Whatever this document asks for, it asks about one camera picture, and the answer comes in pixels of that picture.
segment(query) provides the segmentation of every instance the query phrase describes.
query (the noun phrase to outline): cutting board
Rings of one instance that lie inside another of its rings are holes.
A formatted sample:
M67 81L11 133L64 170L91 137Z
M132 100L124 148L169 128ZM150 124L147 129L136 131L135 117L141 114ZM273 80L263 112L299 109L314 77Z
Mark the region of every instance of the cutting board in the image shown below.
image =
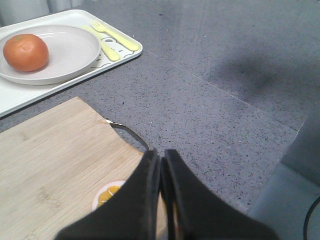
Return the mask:
M53 239L142 155L79 97L0 133L0 239ZM165 228L160 201L158 237Z

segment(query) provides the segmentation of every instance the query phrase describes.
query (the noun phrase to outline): gray speckled countertop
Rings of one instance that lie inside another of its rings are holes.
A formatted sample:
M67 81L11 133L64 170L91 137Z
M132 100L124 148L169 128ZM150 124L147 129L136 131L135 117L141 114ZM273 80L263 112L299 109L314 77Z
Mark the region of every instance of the gray speckled countertop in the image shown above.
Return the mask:
M161 154L177 149L212 192L246 213L320 99L319 2L108 0L77 8L141 42L141 56L4 117L0 131L79 96Z

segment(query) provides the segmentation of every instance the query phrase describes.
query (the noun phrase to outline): gray surface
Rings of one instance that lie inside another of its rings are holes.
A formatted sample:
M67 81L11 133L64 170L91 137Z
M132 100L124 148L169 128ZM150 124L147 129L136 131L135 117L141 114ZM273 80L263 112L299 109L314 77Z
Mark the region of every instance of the gray surface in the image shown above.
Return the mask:
M281 160L320 186L320 104L316 104Z
M281 163L248 215L272 227L281 240L303 240L306 214L319 194L319 185ZM309 240L319 239L319 222L320 205L309 220Z
M142 55L2 119L0 130L79 96L161 152L177 149L214 193L248 211L320 98L319 2L108 0L80 9L134 36Z

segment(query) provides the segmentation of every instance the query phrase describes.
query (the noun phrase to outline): fork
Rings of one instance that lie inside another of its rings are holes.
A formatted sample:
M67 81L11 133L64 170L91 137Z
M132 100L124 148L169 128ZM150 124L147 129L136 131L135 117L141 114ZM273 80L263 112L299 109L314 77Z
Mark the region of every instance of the fork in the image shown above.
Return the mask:
M139 45L129 41L128 39L124 38L123 36L119 35L118 33L112 31L111 29L105 27L97 20L92 21L92 27L100 33L107 33L108 35L114 37L119 43L121 43L123 46L125 46L127 49L135 52L139 50Z

